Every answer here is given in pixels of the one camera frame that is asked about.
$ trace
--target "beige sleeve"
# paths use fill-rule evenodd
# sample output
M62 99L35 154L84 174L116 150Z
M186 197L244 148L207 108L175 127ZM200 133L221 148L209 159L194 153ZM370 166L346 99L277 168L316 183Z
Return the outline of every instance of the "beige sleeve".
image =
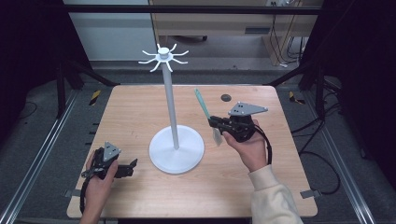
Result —
M290 190L276 180L271 165L248 175L255 190L251 195L253 224L303 223Z

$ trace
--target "hand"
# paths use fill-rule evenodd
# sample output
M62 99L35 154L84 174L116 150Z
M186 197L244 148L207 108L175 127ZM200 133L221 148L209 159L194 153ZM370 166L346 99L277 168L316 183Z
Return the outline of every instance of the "hand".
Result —
M259 122L254 119L253 122L259 125ZM261 169L267 165L265 140L257 132L243 143L238 143L232 135L223 132L223 136L230 147L233 147L241 157L242 162L246 165L250 172Z
M93 154L86 163L87 170L90 169ZM105 207L108 196L111 191L111 184L114 180L114 175L119 168L117 160L113 161L108 168L105 179L98 176L93 176L88 184L87 191L85 192L85 210L80 223L98 223L100 214Z

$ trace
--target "white wall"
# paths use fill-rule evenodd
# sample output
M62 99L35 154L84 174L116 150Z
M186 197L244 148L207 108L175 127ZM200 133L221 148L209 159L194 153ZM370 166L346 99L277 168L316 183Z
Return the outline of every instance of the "white wall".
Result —
M67 5L147 5L148 0L64 0ZM70 13L90 61L146 60L156 43L148 13Z

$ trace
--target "round white base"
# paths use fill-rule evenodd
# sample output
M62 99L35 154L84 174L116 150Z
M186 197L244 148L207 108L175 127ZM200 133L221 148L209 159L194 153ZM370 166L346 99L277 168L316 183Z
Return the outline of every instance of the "round white base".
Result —
M149 156L154 165L171 175L193 169L204 156L204 140L194 129L177 125L179 148L174 148L172 129L166 127L154 135L149 144Z

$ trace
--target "white mug tree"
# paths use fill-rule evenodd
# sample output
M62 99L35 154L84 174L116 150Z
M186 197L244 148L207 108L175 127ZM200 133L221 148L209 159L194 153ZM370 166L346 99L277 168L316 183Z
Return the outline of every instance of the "white mug tree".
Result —
M171 52L176 48L176 44L172 49L161 48L160 45L157 46L157 54L149 54L143 50L143 53L155 57L147 62L139 63L157 61L157 64L150 72L157 70L161 64L171 126L160 130L151 139L149 144L149 156L158 169L171 175L180 175L193 169L200 162L204 156L204 140L194 129L184 125L177 125L176 121L171 77L171 72L173 72L173 70L169 62L187 63L176 60L174 57L183 56L187 54L188 51L181 54L172 54Z

